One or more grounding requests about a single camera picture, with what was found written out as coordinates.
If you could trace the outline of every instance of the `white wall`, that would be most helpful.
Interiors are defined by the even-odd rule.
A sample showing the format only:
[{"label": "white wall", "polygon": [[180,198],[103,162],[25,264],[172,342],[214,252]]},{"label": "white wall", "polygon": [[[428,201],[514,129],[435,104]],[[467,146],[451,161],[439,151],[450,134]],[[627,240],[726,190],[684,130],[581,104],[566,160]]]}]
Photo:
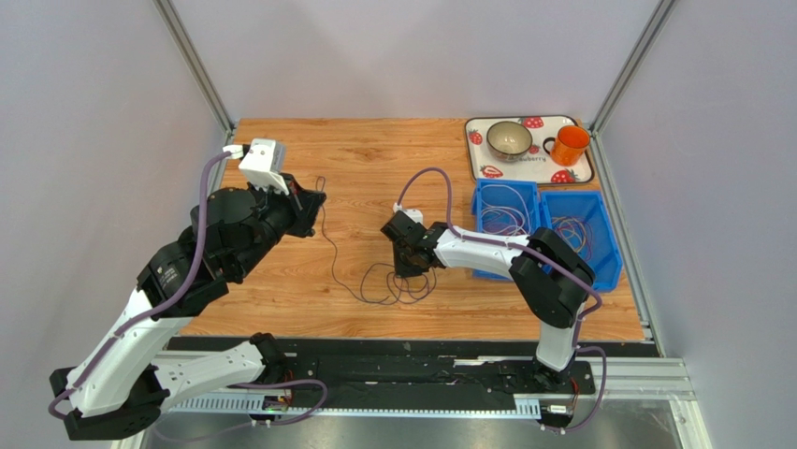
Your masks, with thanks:
[{"label": "white wall", "polygon": [[603,134],[716,448],[797,446],[797,4],[682,0]]},{"label": "white wall", "polygon": [[223,136],[150,1],[4,2],[0,61],[0,446],[71,447],[48,376],[190,223]]},{"label": "white wall", "polygon": [[175,0],[230,114],[594,118],[656,0]]}]

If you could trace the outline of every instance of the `white tray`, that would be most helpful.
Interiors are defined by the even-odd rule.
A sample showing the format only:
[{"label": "white tray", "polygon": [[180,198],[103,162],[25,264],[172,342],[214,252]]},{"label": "white tray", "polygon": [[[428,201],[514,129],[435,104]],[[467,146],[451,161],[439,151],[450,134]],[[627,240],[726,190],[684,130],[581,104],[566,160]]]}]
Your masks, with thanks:
[{"label": "white tray", "polygon": [[[498,122],[519,122],[531,133],[533,147],[519,161],[503,162],[490,153],[487,147],[487,129]],[[555,138],[559,128],[576,124],[575,120],[564,115],[498,117],[470,119],[465,123],[465,140],[471,157],[471,171],[475,179],[503,179],[510,181],[534,181],[538,184],[583,183],[592,181],[592,165],[586,155],[581,156],[572,167],[562,167],[554,162],[543,150],[546,138]],[[471,133],[478,133],[478,138]]]}]

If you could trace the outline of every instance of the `wooden table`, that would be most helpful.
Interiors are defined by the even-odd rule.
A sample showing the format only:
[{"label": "wooden table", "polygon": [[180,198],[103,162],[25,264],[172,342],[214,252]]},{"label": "wooden table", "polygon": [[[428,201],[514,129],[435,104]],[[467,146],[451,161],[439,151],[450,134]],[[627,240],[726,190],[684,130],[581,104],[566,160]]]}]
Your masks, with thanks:
[{"label": "wooden table", "polygon": [[[275,138],[288,149],[283,171],[313,188],[325,176],[326,232],[338,244],[338,277],[358,288],[374,262],[392,262],[380,228],[406,181],[424,167],[441,167],[454,184],[453,221],[468,229],[475,182],[463,119],[242,120],[236,143]],[[245,186],[238,163],[227,165],[224,186]],[[598,190],[597,181],[571,189]],[[410,189],[405,207],[425,222],[444,221],[445,185],[436,173]],[[183,335],[536,340],[539,322],[511,282],[473,279],[466,269],[438,269],[437,289],[426,299],[393,306],[358,302],[331,277],[332,245],[320,232],[310,239],[285,236],[230,294],[208,306]],[[384,275],[366,282],[366,295],[383,297]],[[641,340],[643,332],[623,273],[617,289],[585,322],[582,338]]]}]

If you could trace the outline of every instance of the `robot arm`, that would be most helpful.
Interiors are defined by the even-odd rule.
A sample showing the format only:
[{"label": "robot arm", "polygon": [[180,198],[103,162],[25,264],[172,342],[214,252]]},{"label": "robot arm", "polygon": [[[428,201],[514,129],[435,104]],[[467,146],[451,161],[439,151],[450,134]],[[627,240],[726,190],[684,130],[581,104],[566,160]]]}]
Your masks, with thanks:
[{"label": "robot arm", "polygon": [[[256,334],[228,351],[177,366],[155,366],[152,359],[166,343],[215,299],[228,293],[227,283],[242,283],[283,235],[305,238],[326,199],[302,189],[281,173],[284,146],[257,139],[251,146],[228,146],[242,156],[239,169],[246,189],[224,188],[207,201],[206,220],[199,207],[192,225],[161,248],[138,275],[122,315],[86,360],[75,368],[57,369],[51,387],[68,398],[73,410],[61,415],[71,440],[119,440],[151,425],[171,406],[231,384],[273,383],[283,375],[284,355],[269,334]],[[202,263],[191,278],[199,227],[206,237]],[[164,308],[188,281],[187,292]],[[131,318],[151,314],[132,324]]]},{"label": "robot arm", "polygon": [[[480,234],[456,226],[455,231],[445,223],[426,229],[404,211],[396,211],[382,228],[393,242],[396,275],[406,278],[430,268],[473,268],[511,277],[541,321],[536,353],[541,366],[535,378],[544,385],[566,382],[575,355],[578,313],[587,301],[587,292],[557,271],[547,272],[542,262],[519,247],[544,254],[588,285],[593,283],[595,273],[550,229],[540,228],[532,236],[512,237]],[[498,240],[503,246],[475,241],[479,239]]]}]

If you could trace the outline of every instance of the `blue bin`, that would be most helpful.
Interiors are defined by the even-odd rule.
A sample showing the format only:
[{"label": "blue bin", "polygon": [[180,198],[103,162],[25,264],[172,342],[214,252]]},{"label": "blue bin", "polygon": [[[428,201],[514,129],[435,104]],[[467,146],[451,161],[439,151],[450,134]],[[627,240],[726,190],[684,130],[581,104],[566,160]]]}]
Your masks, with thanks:
[{"label": "blue bin", "polygon": [[[515,189],[520,196],[501,186]],[[473,191],[473,198],[471,200],[471,213],[476,216],[476,231],[490,233],[491,230],[495,230],[488,228],[485,231],[485,223],[484,220],[482,220],[482,210],[485,209],[485,205],[510,207],[521,210],[525,214],[526,211],[523,210],[523,201],[520,200],[521,197],[523,198],[523,201],[526,202],[526,206],[529,208],[529,222],[527,225],[524,225],[524,228],[526,229],[527,233],[533,234],[534,231],[540,227],[541,223],[536,182],[502,181],[489,179],[476,180],[476,189]],[[506,224],[508,225],[510,221],[509,217],[506,216],[504,218],[507,220]],[[492,279],[496,281],[511,280],[509,278],[504,278],[503,276],[479,269],[475,269],[473,271],[473,277]]]},{"label": "blue bin", "polygon": [[[578,255],[595,271],[593,284],[595,290],[611,292],[617,287],[620,271],[623,269],[623,259],[620,257],[620,250],[601,192],[542,192],[540,215],[542,226],[554,230],[557,230],[554,224],[557,218],[560,220],[574,218],[584,224],[587,232],[591,230],[592,241],[588,241]],[[567,226],[579,227],[577,222],[570,222]],[[560,229],[558,233],[571,246],[579,245],[580,237],[573,232],[564,232]]]}]

